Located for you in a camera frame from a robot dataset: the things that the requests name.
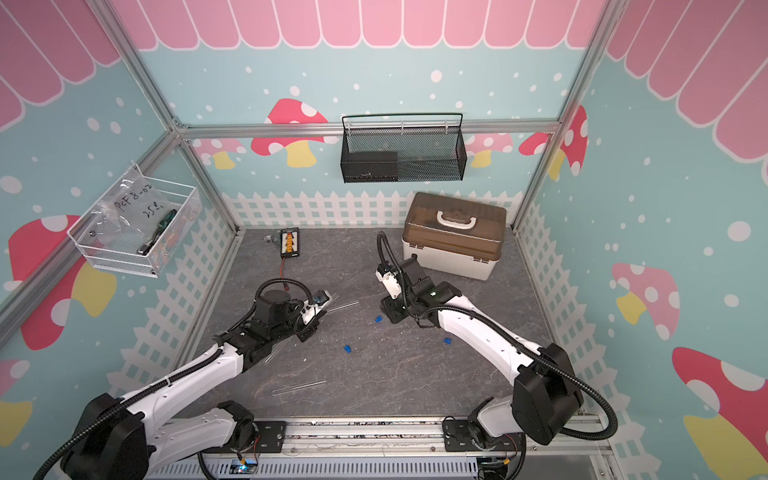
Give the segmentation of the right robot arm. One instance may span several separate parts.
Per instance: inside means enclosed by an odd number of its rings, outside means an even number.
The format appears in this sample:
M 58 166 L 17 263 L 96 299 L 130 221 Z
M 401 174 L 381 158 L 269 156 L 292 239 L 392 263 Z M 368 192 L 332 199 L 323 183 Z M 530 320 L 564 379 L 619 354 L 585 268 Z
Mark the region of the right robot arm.
M 478 448 L 490 449 L 514 434 L 547 445 L 559 434 L 602 441 L 617 433 L 615 410 L 602 394 L 577 377 L 561 347 L 554 343 L 543 347 L 512 333 L 452 284 L 434 283 L 416 256 L 396 260 L 384 232 L 378 232 L 376 248 L 376 276 L 387 291 L 381 302 L 384 315 L 392 323 L 412 318 L 421 328 L 440 328 L 454 335 L 512 385 L 511 395 L 488 398 L 468 416 L 468 435 Z M 607 424 L 598 431 L 575 430 L 567 425 L 585 398 L 591 398 L 605 413 Z

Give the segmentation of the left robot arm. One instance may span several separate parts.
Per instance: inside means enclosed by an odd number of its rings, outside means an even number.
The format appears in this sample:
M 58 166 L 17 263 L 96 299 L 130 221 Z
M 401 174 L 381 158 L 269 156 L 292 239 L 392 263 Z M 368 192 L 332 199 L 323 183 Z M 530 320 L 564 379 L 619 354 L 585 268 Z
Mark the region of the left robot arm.
M 292 336 L 314 335 L 333 297 L 303 292 L 294 298 L 281 290 L 281 278 L 262 283 L 249 310 L 214 335 L 212 346 L 174 372 L 138 390 L 113 397 L 102 394 L 85 407 L 71 438 L 35 472 L 43 479 L 59 466 L 71 479 L 143 479 L 154 471 L 209 448 L 250 447 L 258 428 L 248 409 L 234 401 L 178 424 L 170 424 L 205 393 L 246 372 Z

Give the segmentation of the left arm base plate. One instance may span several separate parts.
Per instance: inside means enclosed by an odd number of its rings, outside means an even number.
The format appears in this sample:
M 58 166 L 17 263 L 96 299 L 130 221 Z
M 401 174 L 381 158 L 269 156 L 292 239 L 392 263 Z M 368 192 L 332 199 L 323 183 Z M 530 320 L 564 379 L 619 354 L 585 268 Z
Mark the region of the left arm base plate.
M 251 421 L 241 430 L 238 451 L 250 454 L 278 454 L 286 439 L 285 421 Z

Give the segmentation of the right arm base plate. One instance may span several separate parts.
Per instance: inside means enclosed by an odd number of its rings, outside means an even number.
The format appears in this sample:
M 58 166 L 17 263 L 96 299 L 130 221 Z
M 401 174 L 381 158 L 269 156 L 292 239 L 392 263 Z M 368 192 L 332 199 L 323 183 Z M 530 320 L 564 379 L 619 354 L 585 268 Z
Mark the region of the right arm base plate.
M 446 416 L 441 423 L 444 448 L 447 452 L 517 453 L 524 443 L 520 433 L 491 437 L 467 418 Z

